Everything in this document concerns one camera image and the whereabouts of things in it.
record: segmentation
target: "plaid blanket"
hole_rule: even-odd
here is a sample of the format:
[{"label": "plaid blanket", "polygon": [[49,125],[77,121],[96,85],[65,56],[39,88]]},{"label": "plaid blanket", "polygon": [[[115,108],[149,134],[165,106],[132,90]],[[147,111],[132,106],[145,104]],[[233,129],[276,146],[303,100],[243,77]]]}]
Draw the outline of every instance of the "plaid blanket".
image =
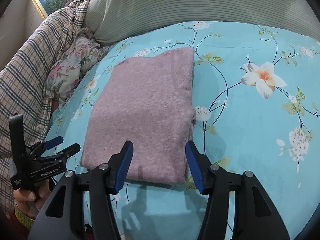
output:
[{"label": "plaid blanket", "polygon": [[89,2],[75,0],[49,15],[0,72],[0,205],[6,215],[14,200],[9,117],[16,112],[23,115],[27,146],[44,140],[52,103],[43,95],[45,80],[81,29]]}]

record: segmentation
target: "light blue fabric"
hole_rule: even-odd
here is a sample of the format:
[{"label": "light blue fabric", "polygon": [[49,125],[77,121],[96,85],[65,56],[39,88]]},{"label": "light blue fabric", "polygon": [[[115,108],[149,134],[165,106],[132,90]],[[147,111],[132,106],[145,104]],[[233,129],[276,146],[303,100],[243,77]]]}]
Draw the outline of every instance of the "light blue fabric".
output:
[{"label": "light blue fabric", "polygon": [[[211,162],[228,171],[253,171],[293,239],[320,201],[320,43],[309,37],[251,24],[185,22],[128,38],[110,48],[54,114],[47,139],[63,136],[60,150],[73,143],[82,148],[94,103],[117,63],[185,46],[195,49],[198,150],[204,153],[205,145]],[[81,153],[68,160],[69,170],[86,171]],[[112,199],[119,231],[134,240],[196,239],[207,202],[191,179],[176,187],[125,183]],[[90,222],[88,194],[84,202]],[[233,216],[230,208],[231,227]],[[226,239],[231,235],[228,228]]]}]

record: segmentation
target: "pink fabric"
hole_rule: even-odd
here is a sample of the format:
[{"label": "pink fabric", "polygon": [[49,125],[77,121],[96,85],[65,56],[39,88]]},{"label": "pink fabric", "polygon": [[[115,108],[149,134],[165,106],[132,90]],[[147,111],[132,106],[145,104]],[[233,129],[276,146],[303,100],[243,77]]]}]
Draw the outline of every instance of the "pink fabric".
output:
[{"label": "pink fabric", "polygon": [[91,113],[81,165],[106,163],[131,140],[128,179],[185,183],[185,143],[192,139],[196,116],[193,58],[192,48],[180,48],[120,62]]}]

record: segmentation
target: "human hand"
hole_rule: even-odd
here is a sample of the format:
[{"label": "human hand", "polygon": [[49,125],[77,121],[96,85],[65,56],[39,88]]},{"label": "human hand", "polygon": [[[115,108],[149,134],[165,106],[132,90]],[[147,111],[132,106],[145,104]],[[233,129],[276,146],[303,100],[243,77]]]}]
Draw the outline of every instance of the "human hand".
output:
[{"label": "human hand", "polygon": [[[35,207],[37,209],[40,210],[42,208],[50,193],[51,191],[49,190],[49,180],[43,180],[39,188],[40,199],[35,203]],[[29,218],[34,219],[36,216],[31,212],[27,202],[34,201],[36,199],[36,195],[30,190],[19,188],[17,190],[14,190],[13,196],[20,211],[27,215]]]}]

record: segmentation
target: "floral pillowcase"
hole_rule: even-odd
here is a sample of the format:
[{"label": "floral pillowcase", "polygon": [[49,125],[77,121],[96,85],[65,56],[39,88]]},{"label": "floral pillowcase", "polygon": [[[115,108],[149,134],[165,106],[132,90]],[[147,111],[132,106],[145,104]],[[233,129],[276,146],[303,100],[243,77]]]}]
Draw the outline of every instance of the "floral pillowcase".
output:
[{"label": "floral pillowcase", "polygon": [[58,99],[59,105],[66,103],[84,75],[105,57],[108,49],[108,46],[100,48],[88,27],[81,29],[70,48],[53,65],[44,94]]}]

